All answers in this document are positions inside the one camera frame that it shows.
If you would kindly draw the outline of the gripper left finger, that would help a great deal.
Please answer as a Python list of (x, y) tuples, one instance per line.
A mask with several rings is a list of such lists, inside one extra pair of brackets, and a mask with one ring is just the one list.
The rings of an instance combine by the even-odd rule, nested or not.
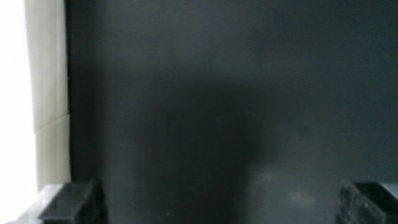
[(107, 224), (102, 182), (47, 185), (17, 224)]

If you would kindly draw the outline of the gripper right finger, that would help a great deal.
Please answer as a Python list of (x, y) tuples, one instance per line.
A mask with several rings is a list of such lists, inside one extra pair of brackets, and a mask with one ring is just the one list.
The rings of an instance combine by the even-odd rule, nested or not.
[(398, 182), (345, 182), (336, 224), (398, 224)]

